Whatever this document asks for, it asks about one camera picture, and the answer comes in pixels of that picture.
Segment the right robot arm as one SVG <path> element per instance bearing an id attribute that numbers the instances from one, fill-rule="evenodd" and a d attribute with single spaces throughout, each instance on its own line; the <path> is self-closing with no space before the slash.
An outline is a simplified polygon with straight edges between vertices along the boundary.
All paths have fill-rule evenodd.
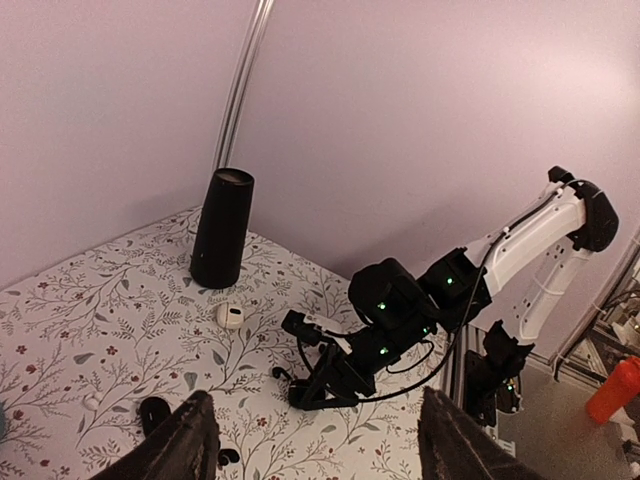
<path id="1" fill-rule="evenodd" d="M 533 260 L 541 266 L 515 305 L 518 333 L 496 322 L 487 335 L 485 364 L 474 377 L 483 392 L 496 390 L 523 368 L 545 322 L 592 255 L 614 240 L 619 218 L 594 183 L 553 167 L 538 199 L 504 227 L 411 275 L 397 260 L 385 259 L 356 272 L 348 299 L 362 328 L 337 333 L 312 315 L 286 314 L 283 329 L 299 346 L 321 355 L 305 379 L 293 379 L 289 404 L 304 411 L 374 403 L 375 377 L 415 345 L 439 330 L 459 336 L 505 285 Z"/>

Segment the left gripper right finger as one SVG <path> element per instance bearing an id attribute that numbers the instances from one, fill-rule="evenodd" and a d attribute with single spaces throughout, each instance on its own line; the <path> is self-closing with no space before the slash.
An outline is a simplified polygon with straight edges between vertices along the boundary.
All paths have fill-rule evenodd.
<path id="1" fill-rule="evenodd" d="M 423 391 L 418 421 L 424 479 L 535 480 L 540 474 L 498 446 L 440 390 Z"/>

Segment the cream earbud case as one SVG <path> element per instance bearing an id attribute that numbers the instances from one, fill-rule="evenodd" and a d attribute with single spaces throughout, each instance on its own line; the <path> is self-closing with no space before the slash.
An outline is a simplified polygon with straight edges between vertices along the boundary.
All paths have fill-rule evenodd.
<path id="1" fill-rule="evenodd" d="M 219 304 L 216 308 L 216 323 L 224 329 L 240 329 L 245 323 L 243 308 L 228 302 Z"/>

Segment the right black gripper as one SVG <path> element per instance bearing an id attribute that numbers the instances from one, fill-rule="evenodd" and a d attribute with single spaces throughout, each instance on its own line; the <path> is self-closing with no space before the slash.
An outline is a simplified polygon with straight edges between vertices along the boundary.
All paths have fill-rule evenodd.
<path id="1" fill-rule="evenodd" d="M 328 398 L 327 392 L 341 397 Z M 289 384 L 287 400 L 296 409 L 318 411 L 354 407 L 358 404 L 357 395 L 370 397 L 374 393 L 374 377 L 356 368 L 339 346 L 330 344 L 306 380 Z"/>

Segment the black stem earbud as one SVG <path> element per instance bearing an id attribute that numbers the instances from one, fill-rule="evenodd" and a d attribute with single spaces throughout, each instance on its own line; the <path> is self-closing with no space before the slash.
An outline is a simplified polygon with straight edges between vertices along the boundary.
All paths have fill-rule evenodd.
<path id="1" fill-rule="evenodd" d="M 271 369 L 271 375 L 275 378 L 275 379 L 283 379 L 286 381 L 292 381 L 293 377 L 282 367 L 274 367 Z"/>

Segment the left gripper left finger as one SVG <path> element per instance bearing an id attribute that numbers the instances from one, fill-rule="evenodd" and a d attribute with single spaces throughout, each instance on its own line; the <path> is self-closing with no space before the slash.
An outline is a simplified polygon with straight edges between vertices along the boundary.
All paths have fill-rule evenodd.
<path id="1" fill-rule="evenodd" d="M 219 449 L 213 399 L 197 390 L 140 445 L 93 479 L 214 480 Z"/>

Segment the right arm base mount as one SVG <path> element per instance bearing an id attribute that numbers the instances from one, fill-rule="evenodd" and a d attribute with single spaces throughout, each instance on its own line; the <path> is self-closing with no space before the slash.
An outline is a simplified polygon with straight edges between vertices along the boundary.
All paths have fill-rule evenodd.
<path id="1" fill-rule="evenodd" d="M 464 358 L 463 410 L 481 427 L 496 425 L 496 392 L 524 368 L 535 345 L 520 345 L 496 321 L 483 340 L 485 354 L 468 350 Z"/>

